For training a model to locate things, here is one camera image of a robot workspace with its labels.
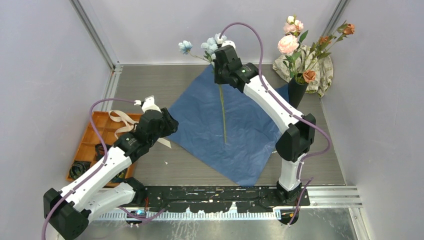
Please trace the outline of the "blue hydrangea flower stem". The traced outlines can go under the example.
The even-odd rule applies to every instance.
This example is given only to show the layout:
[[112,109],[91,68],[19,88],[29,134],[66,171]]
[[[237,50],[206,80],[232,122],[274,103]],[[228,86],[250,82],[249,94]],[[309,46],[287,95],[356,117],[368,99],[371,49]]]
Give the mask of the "blue hydrangea flower stem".
[[[210,37],[207,39],[206,42],[203,42],[201,44],[201,48],[204,49],[204,55],[206,59],[209,60],[209,63],[212,64],[213,70],[215,70],[215,62],[216,59],[215,50],[217,50],[219,47],[221,47],[221,44],[227,40],[227,37],[225,35],[222,36],[222,33],[216,33],[214,37]],[[218,85],[219,89],[219,98],[220,98],[220,104],[221,104],[221,111],[222,111],[222,123],[223,123],[223,140],[224,143],[227,143],[227,129],[226,129],[226,115],[225,115],[225,102],[224,102],[224,94],[223,94],[223,88],[221,85]]]

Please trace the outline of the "cream ribbon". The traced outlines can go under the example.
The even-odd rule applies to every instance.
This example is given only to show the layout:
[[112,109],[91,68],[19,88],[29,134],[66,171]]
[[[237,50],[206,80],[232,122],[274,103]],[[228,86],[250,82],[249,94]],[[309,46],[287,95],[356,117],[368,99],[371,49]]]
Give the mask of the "cream ribbon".
[[112,121],[117,123],[123,122],[124,124],[123,127],[118,128],[114,132],[114,136],[116,139],[118,138],[118,134],[129,132],[138,123],[137,121],[133,120],[129,115],[120,110],[110,110],[108,111],[108,116]]

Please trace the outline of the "blue paper flower bouquet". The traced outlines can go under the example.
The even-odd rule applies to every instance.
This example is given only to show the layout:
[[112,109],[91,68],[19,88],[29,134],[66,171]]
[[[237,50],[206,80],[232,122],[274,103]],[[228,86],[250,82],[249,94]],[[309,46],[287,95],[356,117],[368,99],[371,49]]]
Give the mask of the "blue paper flower bouquet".
[[259,179],[281,133],[248,96],[214,83],[208,65],[170,106],[178,122],[169,140],[232,182],[249,187]]

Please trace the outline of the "pink rose flower stem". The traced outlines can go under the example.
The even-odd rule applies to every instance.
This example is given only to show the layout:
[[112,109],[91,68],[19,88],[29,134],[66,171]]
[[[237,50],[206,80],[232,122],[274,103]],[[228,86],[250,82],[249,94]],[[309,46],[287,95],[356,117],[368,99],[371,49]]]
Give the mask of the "pink rose flower stem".
[[281,53],[274,66],[284,77],[289,79],[301,73],[301,67],[306,57],[303,42],[308,35],[304,23],[296,15],[289,15],[283,26],[284,36],[278,41],[277,49]]

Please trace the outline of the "single orange rose stem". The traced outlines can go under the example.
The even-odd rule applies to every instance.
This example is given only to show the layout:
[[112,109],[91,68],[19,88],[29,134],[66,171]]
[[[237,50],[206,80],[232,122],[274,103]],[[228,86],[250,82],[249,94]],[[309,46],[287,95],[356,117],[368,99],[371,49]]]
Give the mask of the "single orange rose stem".
[[302,78],[306,84],[313,82],[316,79],[316,72],[308,69],[302,73]]

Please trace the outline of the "orange rose flower stem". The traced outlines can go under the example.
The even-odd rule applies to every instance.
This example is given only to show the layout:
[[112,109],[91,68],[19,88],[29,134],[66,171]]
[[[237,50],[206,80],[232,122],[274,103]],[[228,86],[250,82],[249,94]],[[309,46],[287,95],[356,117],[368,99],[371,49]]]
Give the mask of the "orange rose flower stem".
[[313,70],[313,67],[317,65],[319,61],[323,60],[331,54],[330,49],[336,43],[341,42],[343,39],[346,39],[348,36],[353,35],[354,33],[355,25],[353,23],[346,23],[345,21],[333,33],[321,36],[318,41],[313,42],[312,46],[309,48],[302,49],[302,47],[299,47],[298,52],[300,53],[299,57],[301,64],[296,72],[297,75],[295,80],[299,84],[307,84],[302,77],[303,72],[306,70]]

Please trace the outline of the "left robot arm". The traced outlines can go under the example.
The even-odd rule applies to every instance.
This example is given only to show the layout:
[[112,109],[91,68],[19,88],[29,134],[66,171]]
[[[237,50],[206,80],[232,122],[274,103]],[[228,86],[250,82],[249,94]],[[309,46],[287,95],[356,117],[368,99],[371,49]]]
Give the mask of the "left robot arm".
[[102,194],[98,191],[118,173],[135,163],[160,138],[175,133],[178,122],[167,108],[145,110],[136,127],[121,135],[104,156],[77,180],[43,196],[45,220],[41,238],[51,225],[64,239],[74,240],[100,215],[121,205],[141,206],[146,200],[144,186],[130,177]]

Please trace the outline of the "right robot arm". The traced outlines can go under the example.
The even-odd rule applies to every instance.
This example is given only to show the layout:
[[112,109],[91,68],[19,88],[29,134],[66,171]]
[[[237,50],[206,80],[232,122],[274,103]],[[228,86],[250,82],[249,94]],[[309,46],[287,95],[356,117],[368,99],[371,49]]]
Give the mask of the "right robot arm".
[[214,81],[228,84],[258,104],[281,132],[275,149],[282,159],[276,196],[283,205],[291,205],[301,190],[302,158],[315,138],[316,119],[292,107],[271,87],[262,72],[252,63],[242,64],[235,48],[223,44],[215,50]]

